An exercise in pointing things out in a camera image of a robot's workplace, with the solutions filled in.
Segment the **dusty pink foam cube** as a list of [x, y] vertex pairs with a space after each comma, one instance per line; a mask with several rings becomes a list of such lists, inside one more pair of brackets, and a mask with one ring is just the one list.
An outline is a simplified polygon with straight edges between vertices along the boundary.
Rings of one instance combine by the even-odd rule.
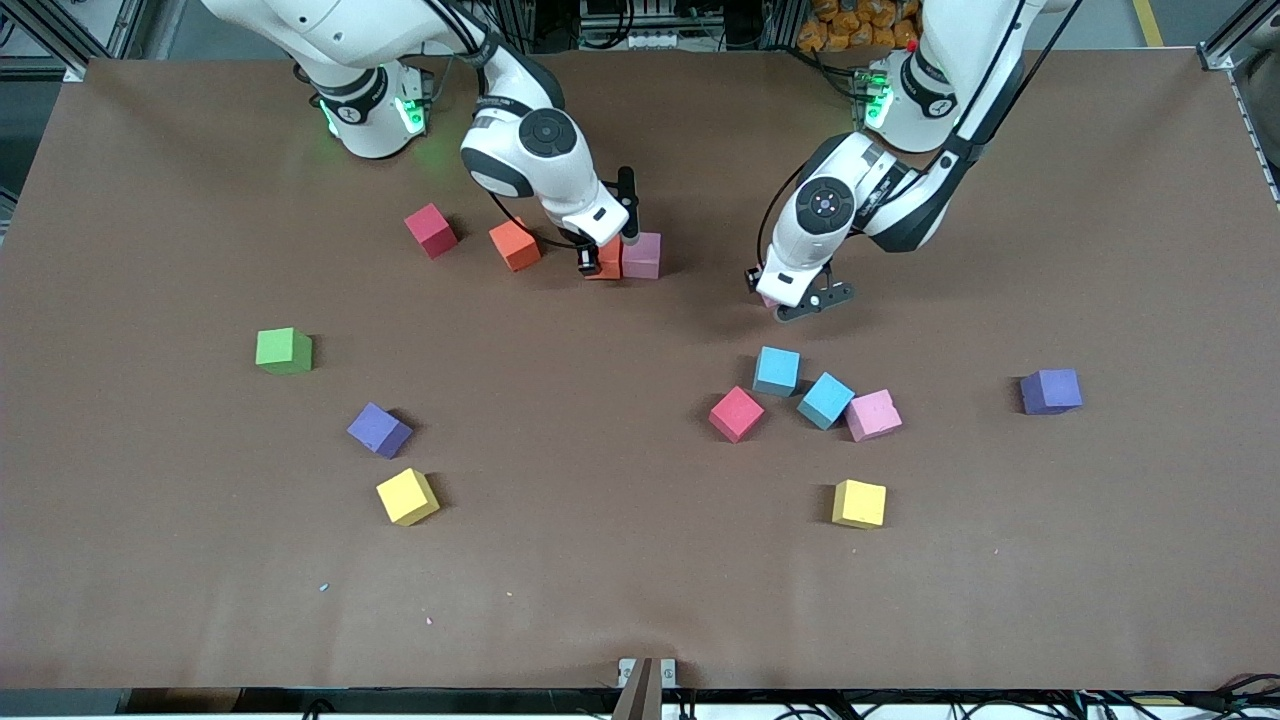
[[662, 234], [657, 232], [640, 232], [632, 243], [623, 243], [622, 246], [622, 277], [643, 281], [659, 279], [660, 258]]

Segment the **blue foam cube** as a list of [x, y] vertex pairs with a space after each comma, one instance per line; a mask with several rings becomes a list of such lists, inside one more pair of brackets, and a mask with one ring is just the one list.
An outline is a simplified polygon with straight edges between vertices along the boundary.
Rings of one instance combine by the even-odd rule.
[[800, 382], [803, 356], [787, 348], [763, 346], [756, 355], [751, 389], [758, 393], [791, 397]]
[[815, 428], [828, 430], [844, 416], [856, 396], [855, 389], [824, 372], [800, 398], [797, 413]]

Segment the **red foam cube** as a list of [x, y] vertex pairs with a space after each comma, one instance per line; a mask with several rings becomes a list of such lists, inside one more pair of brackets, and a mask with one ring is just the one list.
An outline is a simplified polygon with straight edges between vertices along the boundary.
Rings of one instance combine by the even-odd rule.
[[410, 214], [403, 223], [419, 247], [431, 260], [436, 260], [460, 245], [453, 227], [434, 202]]
[[708, 421], [731, 443], [742, 441], [765, 410], [742, 387], [735, 386], [710, 409]]

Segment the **white power strip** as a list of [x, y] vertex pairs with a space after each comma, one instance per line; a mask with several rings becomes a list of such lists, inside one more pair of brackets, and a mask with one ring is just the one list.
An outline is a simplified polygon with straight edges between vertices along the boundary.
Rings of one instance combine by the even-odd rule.
[[636, 26], [626, 36], [614, 26], [588, 27], [579, 32], [576, 49], [607, 51], [648, 51], [690, 49], [707, 35], [692, 27]]

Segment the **yellow foam cube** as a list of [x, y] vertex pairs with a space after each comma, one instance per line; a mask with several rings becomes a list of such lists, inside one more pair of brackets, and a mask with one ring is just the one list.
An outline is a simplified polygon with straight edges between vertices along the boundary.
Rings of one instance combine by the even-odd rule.
[[389, 520], [398, 527], [412, 527], [442, 509], [426, 475], [407, 468], [376, 487]]
[[859, 529], [882, 528], [886, 503], [886, 487], [846, 479], [835, 487], [831, 521]]

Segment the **purple foam cube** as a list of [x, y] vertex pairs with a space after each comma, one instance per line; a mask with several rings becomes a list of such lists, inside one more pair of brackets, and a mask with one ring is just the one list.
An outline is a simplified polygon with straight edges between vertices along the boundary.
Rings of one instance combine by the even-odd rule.
[[379, 457], [394, 459], [413, 430], [385, 409], [370, 402], [347, 427], [347, 433]]
[[1079, 377], [1073, 368], [1046, 368], [1019, 382], [1023, 411], [1032, 416], [1059, 415], [1084, 405]]

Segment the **pile of orange objects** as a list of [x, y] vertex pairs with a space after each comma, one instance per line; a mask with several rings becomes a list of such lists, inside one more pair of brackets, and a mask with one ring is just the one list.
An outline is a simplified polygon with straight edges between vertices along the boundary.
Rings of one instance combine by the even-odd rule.
[[809, 5], [796, 40], [804, 53], [872, 46], [913, 50], [919, 44], [922, 0], [809, 0]]

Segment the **brown table cover sheet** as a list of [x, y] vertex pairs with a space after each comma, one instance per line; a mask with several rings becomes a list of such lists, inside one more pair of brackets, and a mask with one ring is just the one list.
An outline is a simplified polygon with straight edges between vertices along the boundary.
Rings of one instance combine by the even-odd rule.
[[[548, 60], [662, 278], [507, 269], [430, 135], [360, 161], [288, 61], [65, 86], [0, 247], [0, 688], [1215, 688], [1280, 673], [1280, 210], [1189, 50], [1056, 51], [936, 237], [780, 324], [758, 222], [847, 110], [777, 55]], [[404, 218], [434, 202], [436, 260]], [[260, 331], [314, 369], [255, 365]], [[801, 354], [753, 391], [763, 346]], [[1023, 411], [1073, 368], [1084, 405]], [[797, 404], [888, 389], [854, 442]], [[740, 442], [709, 421], [742, 387]], [[347, 433], [366, 404], [413, 430]], [[393, 524], [376, 487], [442, 509]], [[887, 488], [877, 529], [835, 487]], [[330, 587], [320, 592], [319, 587]], [[425, 620], [431, 618], [433, 625]]]

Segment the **green foam cube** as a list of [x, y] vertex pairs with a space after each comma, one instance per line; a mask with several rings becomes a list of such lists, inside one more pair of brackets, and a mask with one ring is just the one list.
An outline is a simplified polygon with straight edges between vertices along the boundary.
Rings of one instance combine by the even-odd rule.
[[260, 331], [256, 336], [255, 365], [273, 375], [311, 372], [314, 341], [293, 327]]

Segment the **metal table edge bracket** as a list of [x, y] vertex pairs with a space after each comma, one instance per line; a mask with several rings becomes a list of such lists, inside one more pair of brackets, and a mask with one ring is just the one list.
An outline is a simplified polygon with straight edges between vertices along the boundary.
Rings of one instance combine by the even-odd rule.
[[[657, 659], [654, 661], [655, 666], [660, 671], [660, 685], [664, 691], [675, 691], [680, 688], [677, 670], [678, 665], [675, 659]], [[632, 674], [632, 670], [637, 665], [637, 659], [621, 659], [617, 665], [618, 675], [616, 687], [623, 689]]]

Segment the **aluminium frame corner profile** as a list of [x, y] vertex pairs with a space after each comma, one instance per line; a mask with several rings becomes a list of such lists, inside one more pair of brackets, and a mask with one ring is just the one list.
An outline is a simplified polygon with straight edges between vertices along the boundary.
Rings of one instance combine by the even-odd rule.
[[124, 59], [163, 0], [0, 0], [0, 79], [81, 82], [97, 58]]
[[1280, 0], [1242, 0], [1224, 24], [1198, 44], [1206, 70], [1231, 70], [1253, 55], [1280, 49]]

